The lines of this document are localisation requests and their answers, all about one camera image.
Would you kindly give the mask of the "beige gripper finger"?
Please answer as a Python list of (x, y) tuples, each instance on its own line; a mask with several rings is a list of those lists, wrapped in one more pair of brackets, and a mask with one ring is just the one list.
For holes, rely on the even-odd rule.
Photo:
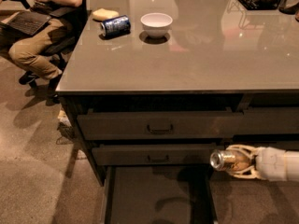
[(230, 145), (226, 148), (226, 150), (241, 157), (255, 157), (258, 153), (257, 147), (240, 144)]
[(242, 171), (230, 171), (229, 175), (240, 179), (256, 179), (260, 177), (258, 172), (253, 167), (247, 168)]

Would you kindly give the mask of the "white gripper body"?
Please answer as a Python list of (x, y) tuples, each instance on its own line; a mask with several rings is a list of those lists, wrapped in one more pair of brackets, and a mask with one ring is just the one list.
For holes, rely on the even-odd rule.
[(260, 177), (268, 181), (286, 181), (285, 150), (260, 147), (257, 151), (256, 170)]

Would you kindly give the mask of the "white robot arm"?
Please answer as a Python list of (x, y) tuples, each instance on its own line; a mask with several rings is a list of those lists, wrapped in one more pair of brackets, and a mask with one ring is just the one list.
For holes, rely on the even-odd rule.
[(249, 166), (228, 174), (243, 179), (268, 181), (299, 181), (299, 152), (274, 147), (252, 147), (231, 145), (227, 151), (234, 151), (249, 159)]

